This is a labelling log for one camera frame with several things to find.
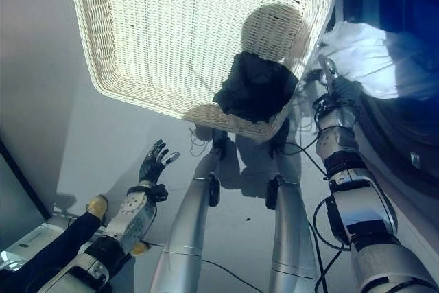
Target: person's leg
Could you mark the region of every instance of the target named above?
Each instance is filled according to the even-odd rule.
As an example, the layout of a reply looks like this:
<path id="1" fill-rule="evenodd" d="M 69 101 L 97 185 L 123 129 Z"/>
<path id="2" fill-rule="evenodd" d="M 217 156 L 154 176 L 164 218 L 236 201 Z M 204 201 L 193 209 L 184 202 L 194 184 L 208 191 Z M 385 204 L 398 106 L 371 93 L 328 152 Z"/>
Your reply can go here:
<path id="1" fill-rule="evenodd" d="M 32 281 L 35 281 L 37 287 L 52 278 L 77 255 L 81 245 L 92 238 L 107 208 L 108 202 L 103 196 L 95 197 L 85 214 L 8 277 L 3 287 L 5 292 L 24 292 Z"/>

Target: white cloth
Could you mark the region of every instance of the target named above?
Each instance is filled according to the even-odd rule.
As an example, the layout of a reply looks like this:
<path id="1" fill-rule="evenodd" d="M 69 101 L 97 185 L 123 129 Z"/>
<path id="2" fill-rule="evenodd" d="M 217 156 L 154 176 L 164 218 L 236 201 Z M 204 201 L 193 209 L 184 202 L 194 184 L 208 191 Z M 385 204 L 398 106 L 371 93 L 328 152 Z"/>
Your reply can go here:
<path id="1" fill-rule="evenodd" d="M 438 47 L 426 47 L 406 33 L 394 34 L 365 23 L 338 22 L 322 37 L 318 54 L 332 59 L 339 73 L 358 81 L 379 99 L 439 96 Z M 315 61 L 313 66 L 320 65 Z"/>

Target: metal cylinder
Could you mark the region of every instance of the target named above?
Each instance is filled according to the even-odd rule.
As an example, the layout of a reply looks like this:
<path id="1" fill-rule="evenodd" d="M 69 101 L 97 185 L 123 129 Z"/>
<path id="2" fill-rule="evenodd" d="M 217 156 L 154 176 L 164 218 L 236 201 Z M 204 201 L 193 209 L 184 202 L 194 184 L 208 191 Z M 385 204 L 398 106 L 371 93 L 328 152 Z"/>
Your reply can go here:
<path id="1" fill-rule="evenodd" d="M 279 188 L 269 292 L 311 292 L 316 261 L 300 186 L 285 183 L 281 176 L 276 179 Z"/>
<path id="2" fill-rule="evenodd" d="M 200 278 L 204 227 L 209 207 L 209 174 L 220 153 L 212 149 L 198 164 L 180 205 L 150 286 L 151 293 L 195 293 Z"/>
<path id="3" fill-rule="evenodd" d="M 352 244 L 351 251 L 358 292 L 390 292 L 393 287 L 414 279 L 425 285 L 411 285 L 397 292 L 438 292 L 418 257 L 400 244 L 374 244 L 359 250 Z"/>

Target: black glove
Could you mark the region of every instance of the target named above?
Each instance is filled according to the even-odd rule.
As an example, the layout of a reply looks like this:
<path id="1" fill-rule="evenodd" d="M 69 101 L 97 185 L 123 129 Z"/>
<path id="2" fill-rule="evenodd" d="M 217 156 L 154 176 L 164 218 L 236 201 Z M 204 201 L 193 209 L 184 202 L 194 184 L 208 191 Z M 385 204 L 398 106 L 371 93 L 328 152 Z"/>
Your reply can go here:
<path id="1" fill-rule="evenodd" d="M 180 154 L 178 152 L 173 152 L 164 161 L 163 157 L 168 153 L 168 149 L 163 148 L 166 146 L 162 140 L 158 140 L 152 149 L 147 153 L 145 160 L 139 170 L 139 182 L 150 181 L 152 183 L 157 183 L 158 177 L 162 174 L 163 170 L 170 163 L 173 163 Z"/>

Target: black garment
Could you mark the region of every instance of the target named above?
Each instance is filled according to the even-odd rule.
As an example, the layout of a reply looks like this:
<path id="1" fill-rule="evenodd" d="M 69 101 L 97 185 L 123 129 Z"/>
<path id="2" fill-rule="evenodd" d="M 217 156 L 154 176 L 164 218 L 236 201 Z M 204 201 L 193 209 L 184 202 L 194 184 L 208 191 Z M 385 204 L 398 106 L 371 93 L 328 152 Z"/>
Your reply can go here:
<path id="1" fill-rule="evenodd" d="M 268 122 L 292 98 L 297 83 L 283 65 L 243 51 L 235 56 L 232 71 L 213 101 L 226 114 Z"/>
<path id="2" fill-rule="evenodd" d="M 0 283 L 0 292 L 37 292 L 73 260 L 81 245 L 92 238 L 100 225 L 100 219 L 93 214 L 81 215 L 58 238 Z"/>

